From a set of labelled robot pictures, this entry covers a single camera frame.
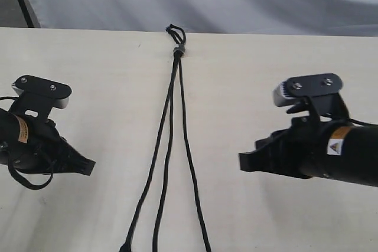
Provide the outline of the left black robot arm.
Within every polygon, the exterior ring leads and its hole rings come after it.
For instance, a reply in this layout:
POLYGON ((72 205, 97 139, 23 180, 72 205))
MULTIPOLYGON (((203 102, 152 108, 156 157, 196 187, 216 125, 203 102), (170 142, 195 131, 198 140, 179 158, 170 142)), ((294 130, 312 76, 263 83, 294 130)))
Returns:
POLYGON ((24 174, 77 173, 89 176, 95 161, 78 153, 61 137, 56 124, 1 109, 1 164, 13 162, 24 174))

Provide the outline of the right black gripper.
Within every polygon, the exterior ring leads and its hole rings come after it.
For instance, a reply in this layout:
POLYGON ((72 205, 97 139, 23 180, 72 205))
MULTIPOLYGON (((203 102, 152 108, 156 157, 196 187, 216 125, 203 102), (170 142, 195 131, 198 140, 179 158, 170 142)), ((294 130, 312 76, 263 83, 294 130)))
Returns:
POLYGON ((345 125, 344 119, 313 122, 308 117, 295 117, 289 128, 258 139, 255 150, 239 153, 240 169, 310 179, 311 175, 301 169, 302 164, 320 151, 320 144, 331 129, 345 125))

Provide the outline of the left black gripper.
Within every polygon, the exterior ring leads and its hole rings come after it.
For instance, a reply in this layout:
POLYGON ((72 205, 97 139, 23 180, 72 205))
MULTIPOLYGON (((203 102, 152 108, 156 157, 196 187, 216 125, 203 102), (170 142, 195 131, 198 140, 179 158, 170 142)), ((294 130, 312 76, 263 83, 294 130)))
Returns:
POLYGON ((24 174, 75 173, 90 176, 96 162, 85 158, 62 138, 53 121, 22 116, 27 124, 26 143, 17 157, 17 170, 24 174))

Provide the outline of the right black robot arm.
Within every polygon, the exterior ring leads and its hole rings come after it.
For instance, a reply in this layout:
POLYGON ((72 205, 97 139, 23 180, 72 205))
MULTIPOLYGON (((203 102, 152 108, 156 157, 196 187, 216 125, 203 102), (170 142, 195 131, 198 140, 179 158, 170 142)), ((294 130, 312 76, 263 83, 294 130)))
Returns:
POLYGON ((240 153, 239 164, 245 172, 377 186, 377 126, 294 118, 289 128, 257 140, 254 151, 240 153))

